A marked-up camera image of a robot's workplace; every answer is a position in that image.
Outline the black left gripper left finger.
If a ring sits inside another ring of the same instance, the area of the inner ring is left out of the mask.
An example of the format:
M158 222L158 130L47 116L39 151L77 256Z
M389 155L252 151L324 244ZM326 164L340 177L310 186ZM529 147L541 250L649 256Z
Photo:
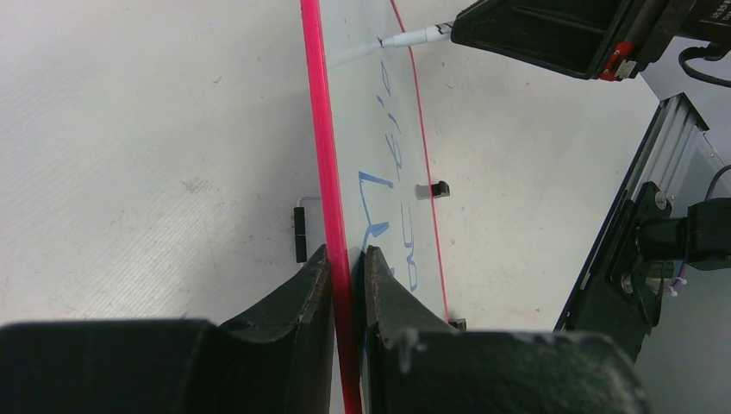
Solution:
M1 330L4 413L326 413L334 329L320 247L222 324L14 323Z

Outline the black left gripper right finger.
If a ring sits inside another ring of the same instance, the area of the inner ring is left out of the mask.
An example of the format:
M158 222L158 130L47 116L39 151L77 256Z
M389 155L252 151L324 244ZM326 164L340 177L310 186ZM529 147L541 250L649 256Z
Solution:
M595 333L461 331L363 256L370 413L645 413L629 358Z

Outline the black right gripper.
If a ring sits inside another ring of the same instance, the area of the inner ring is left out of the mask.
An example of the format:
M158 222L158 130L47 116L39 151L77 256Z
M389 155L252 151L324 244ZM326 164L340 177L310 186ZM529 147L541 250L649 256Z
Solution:
M678 55L695 80L717 80L691 60L730 52L730 2L614 0L477 1L454 19L451 42L572 78L635 78L676 38L704 41Z

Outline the white whiteboard marker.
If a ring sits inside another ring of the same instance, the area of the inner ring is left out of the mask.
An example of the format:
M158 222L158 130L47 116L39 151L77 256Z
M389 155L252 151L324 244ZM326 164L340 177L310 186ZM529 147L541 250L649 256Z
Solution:
M378 43L382 48L395 48L413 47L421 44L446 41L451 37L453 25L454 21L438 23L425 28L395 34L384 39L378 39Z

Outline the red-framed whiteboard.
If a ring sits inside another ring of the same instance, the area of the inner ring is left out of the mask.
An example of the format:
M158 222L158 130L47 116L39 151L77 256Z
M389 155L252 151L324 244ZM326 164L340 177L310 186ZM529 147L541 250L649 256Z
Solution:
M343 410L364 410L357 264L371 246L436 316L447 295L413 51L393 1L301 4Z

